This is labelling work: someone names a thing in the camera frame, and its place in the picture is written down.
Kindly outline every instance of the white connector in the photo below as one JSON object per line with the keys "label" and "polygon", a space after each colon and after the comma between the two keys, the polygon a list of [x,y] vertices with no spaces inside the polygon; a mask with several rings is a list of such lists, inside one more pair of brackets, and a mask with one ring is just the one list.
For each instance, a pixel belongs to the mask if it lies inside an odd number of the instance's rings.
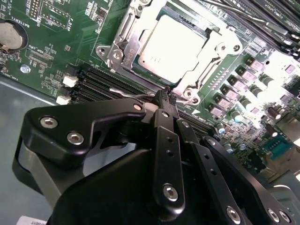
{"label": "white connector", "polygon": [[74,76],[64,76],[62,83],[70,88],[73,88],[77,83],[78,78]]}
{"label": "white connector", "polygon": [[59,105],[67,105],[71,101],[71,97],[66,97],[66,96],[58,96],[56,99],[56,103]]}

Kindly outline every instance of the label sticker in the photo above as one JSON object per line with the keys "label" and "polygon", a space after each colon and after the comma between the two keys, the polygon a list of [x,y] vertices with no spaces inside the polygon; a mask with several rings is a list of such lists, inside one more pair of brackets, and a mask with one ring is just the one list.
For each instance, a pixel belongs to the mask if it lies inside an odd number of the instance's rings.
{"label": "label sticker", "polygon": [[47,221],[21,216],[16,225],[46,225]]}

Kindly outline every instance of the mounting hole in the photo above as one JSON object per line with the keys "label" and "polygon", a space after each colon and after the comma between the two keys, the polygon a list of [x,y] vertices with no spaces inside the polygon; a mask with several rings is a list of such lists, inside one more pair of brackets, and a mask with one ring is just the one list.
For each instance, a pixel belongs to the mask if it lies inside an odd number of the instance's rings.
{"label": "mounting hole", "polygon": [[199,100],[197,98],[194,98],[192,101],[194,104],[197,104],[199,102]]}
{"label": "mounting hole", "polygon": [[104,54],[105,54],[104,48],[100,48],[100,54],[101,54],[101,55],[104,55]]}
{"label": "mounting hole", "polygon": [[239,46],[239,45],[236,45],[236,46],[233,47],[233,50],[234,50],[235,52],[237,52],[239,49],[240,49],[240,46]]}
{"label": "mounting hole", "polygon": [[173,143],[173,140],[171,138],[168,137],[167,140],[169,143]]}
{"label": "mounting hole", "polygon": [[171,152],[170,150],[167,150],[167,155],[170,156],[170,157],[174,156],[173,152]]}
{"label": "mounting hole", "polygon": [[212,175],[216,176],[217,175],[217,172],[213,169],[210,169],[210,172],[212,173]]}

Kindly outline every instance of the screw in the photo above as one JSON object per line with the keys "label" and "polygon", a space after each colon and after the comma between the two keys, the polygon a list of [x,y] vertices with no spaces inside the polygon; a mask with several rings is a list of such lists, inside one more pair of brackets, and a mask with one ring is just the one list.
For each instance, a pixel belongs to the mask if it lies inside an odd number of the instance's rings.
{"label": "screw", "polygon": [[147,5],[150,2],[150,0],[140,0],[140,3],[142,5]]}
{"label": "screw", "polygon": [[211,139],[208,139],[207,142],[208,142],[209,144],[211,144],[212,146],[215,146],[215,145],[216,145],[216,143],[215,143],[213,140],[211,140]]}
{"label": "screw", "polygon": [[172,187],[171,185],[164,185],[163,191],[164,191],[165,197],[169,201],[175,202],[178,200],[178,193],[177,193],[176,189],[174,187]]}
{"label": "screw", "polygon": [[119,59],[120,59],[120,54],[117,53],[117,52],[115,52],[115,53],[113,54],[113,57],[114,57],[115,59],[119,60]]}
{"label": "screw", "polygon": [[52,117],[43,117],[39,121],[44,128],[52,129],[58,126],[58,122],[56,119]]}
{"label": "screw", "polygon": [[84,141],[84,138],[81,134],[77,132],[71,132],[67,135],[67,140],[74,145],[81,145]]}
{"label": "screw", "polygon": [[142,108],[141,108],[139,105],[137,105],[137,104],[134,104],[133,107],[134,107],[136,110],[142,110]]}
{"label": "screw", "polygon": [[279,223],[279,217],[277,216],[277,214],[271,210],[271,209],[268,209],[268,213],[270,214],[271,218],[276,222],[276,223]]}
{"label": "screw", "polygon": [[167,118],[169,117],[169,114],[167,114],[166,112],[162,112],[162,114],[164,117],[167,117]]}
{"label": "screw", "polygon": [[31,72],[31,69],[30,69],[29,66],[23,64],[23,65],[21,65],[21,67],[20,67],[20,71],[21,71],[22,73],[24,73],[24,74],[28,74],[28,73]]}
{"label": "screw", "polygon": [[237,213],[237,211],[234,210],[233,207],[228,206],[228,207],[226,208],[226,212],[227,212],[227,215],[229,216],[229,218],[230,218],[235,224],[240,224],[240,223],[241,223],[240,216],[239,216],[239,214]]}
{"label": "screw", "polygon": [[183,124],[186,128],[189,127],[189,124],[188,124],[187,122],[185,122],[185,121],[183,121],[182,124]]}
{"label": "screw", "polygon": [[279,213],[286,222],[288,222],[288,223],[291,222],[291,219],[283,211],[280,210]]}
{"label": "screw", "polygon": [[234,50],[235,52],[237,52],[239,49],[240,49],[240,46],[239,46],[239,45],[235,45],[235,46],[233,47],[233,50]]}

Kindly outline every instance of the motherboard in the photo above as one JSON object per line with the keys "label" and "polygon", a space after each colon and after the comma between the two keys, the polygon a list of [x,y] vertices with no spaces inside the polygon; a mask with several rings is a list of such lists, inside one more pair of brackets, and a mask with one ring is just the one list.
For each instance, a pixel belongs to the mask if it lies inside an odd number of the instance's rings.
{"label": "motherboard", "polygon": [[259,173],[300,146],[300,2],[216,2],[280,29],[202,0],[1,0],[0,73],[61,105],[169,86],[197,134]]}

